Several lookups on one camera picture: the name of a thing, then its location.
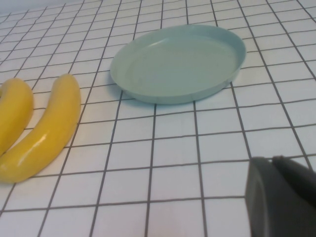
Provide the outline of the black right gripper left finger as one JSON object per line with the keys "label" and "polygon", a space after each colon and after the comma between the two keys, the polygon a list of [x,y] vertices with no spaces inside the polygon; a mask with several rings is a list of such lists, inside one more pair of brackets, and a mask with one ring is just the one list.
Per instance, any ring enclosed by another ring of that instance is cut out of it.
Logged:
{"label": "black right gripper left finger", "polygon": [[266,158],[249,162],[245,202],[253,237],[314,237],[316,208]]}

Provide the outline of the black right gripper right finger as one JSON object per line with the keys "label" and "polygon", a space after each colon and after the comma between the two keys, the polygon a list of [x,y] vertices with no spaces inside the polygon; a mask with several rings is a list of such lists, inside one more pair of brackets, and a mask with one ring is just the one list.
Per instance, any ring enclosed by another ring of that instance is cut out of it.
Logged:
{"label": "black right gripper right finger", "polygon": [[315,208],[316,173],[283,156],[273,157],[272,164],[298,196]]}

